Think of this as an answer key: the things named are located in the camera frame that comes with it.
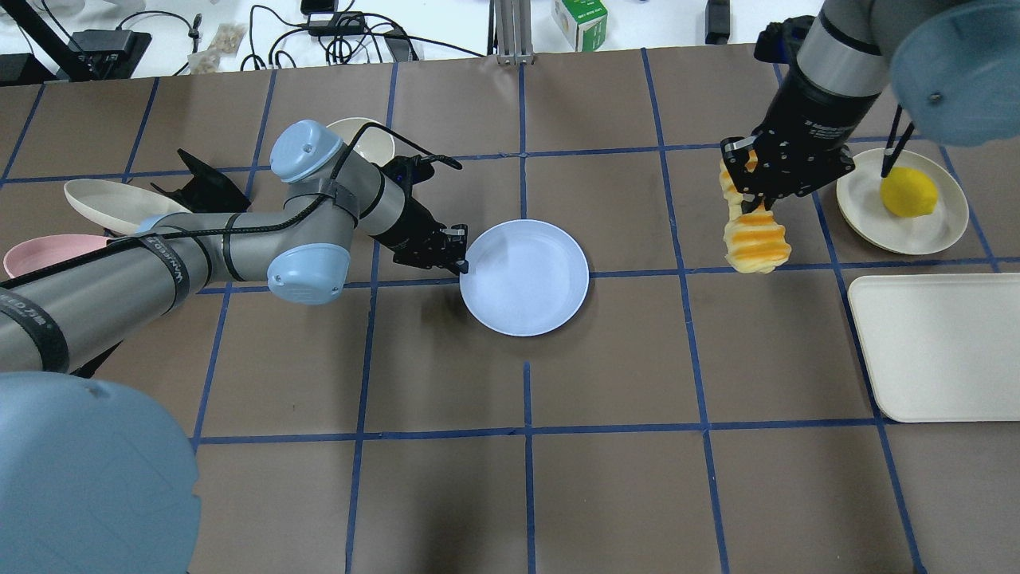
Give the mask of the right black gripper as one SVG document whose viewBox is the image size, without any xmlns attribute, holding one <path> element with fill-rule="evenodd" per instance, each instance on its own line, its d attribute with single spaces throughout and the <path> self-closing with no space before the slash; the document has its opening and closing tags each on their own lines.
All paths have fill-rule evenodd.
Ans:
<svg viewBox="0 0 1020 574">
<path fill-rule="evenodd" d="M 737 193 L 740 232 L 786 232 L 765 200 L 805 197 L 855 170 L 846 141 L 857 127 L 857 98 L 807 80 L 785 80 L 750 136 L 719 142 L 719 184 Z"/>
</svg>

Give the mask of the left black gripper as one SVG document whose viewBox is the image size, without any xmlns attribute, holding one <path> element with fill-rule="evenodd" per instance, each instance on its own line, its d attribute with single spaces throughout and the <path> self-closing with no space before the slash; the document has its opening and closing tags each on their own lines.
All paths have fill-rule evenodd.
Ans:
<svg viewBox="0 0 1020 574">
<path fill-rule="evenodd" d="M 466 224 L 441 224 L 417 199 L 409 197 L 394 225 L 372 238 L 393 252 L 395 264 L 446 268 L 460 276 L 469 272 L 468 232 Z"/>
</svg>

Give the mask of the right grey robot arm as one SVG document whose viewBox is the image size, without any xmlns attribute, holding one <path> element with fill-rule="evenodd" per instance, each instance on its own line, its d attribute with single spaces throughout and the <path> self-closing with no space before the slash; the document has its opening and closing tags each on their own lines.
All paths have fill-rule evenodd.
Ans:
<svg viewBox="0 0 1020 574">
<path fill-rule="evenodd" d="M 736 217 L 852 173 L 846 142 L 885 90 L 908 135 L 976 147 L 1019 131 L 1016 1 L 827 1 L 762 30 L 754 56 L 788 70 L 764 120 L 721 142 Z"/>
</svg>

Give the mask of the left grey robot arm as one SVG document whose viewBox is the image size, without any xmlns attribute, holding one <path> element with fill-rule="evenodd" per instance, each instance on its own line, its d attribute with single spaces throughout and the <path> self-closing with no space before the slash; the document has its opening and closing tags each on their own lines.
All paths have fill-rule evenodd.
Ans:
<svg viewBox="0 0 1020 574">
<path fill-rule="evenodd" d="M 376 166 L 302 120 L 270 153 L 277 212 L 175 212 L 2 283 L 2 570 L 186 573 L 199 537 L 194 446 L 158 401 L 81 378 L 87 362 L 214 282 L 266 282 L 324 305 L 347 280 L 356 230 L 401 265 L 469 271 L 466 228 L 413 197 L 434 163 L 415 147 Z"/>
</svg>

